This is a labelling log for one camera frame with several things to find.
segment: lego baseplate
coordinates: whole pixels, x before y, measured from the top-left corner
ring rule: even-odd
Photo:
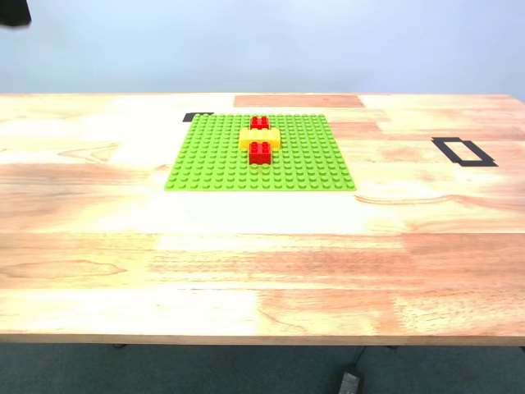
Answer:
[[[324,115],[267,115],[281,131],[281,149],[262,165],[250,165],[239,148],[240,129],[253,116],[196,115],[164,190],[356,190]]]

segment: wood grain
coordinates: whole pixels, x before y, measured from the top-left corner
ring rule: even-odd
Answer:
[[[351,94],[258,94],[235,96],[234,107],[364,107],[357,95]]]
[[[324,113],[358,190],[163,192],[202,111]],[[525,346],[523,179],[505,95],[0,95],[0,341]]]

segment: black object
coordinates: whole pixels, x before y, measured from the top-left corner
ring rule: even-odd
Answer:
[[[363,346],[354,361],[343,371],[339,394],[361,394],[364,387],[364,375],[358,371],[358,362],[368,346]]]
[[[461,167],[498,167],[494,159],[474,144],[472,141],[463,141],[459,137],[434,137],[432,142],[452,163],[457,163]],[[456,153],[449,148],[447,142],[463,142],[480,160],[462,160]]]
[[[31,14],[26,0],[0,0],[0,25],[18,27],[30,23]]]
[[[361,394],[364,387],[364,375],[355,367],[348,367],[343,372],[343,381],[339,394]]]
[[[188,112],[182,121],[193,121],[195,115],[213,115],[213,112]]]

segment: white wall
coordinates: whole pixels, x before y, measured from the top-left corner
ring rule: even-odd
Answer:
[[[525,101],[525,0],[29,5],[29,29],[0,29],[0,92],[503,93]]]

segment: black cable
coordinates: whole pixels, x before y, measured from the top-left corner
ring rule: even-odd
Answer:
[[[359,351],[359,353],[357,354],[357,356],[355,357],[354,361],[352,362],[352,364],[350,366],[352,366],[352,367],[357,367],[358,366],[358,362],[361,359],[361,357],[363,356],[363,353],[364,353],[364,351],[367,348],[368,348],[368,346],[363,346],[361,348],[361,350]]]

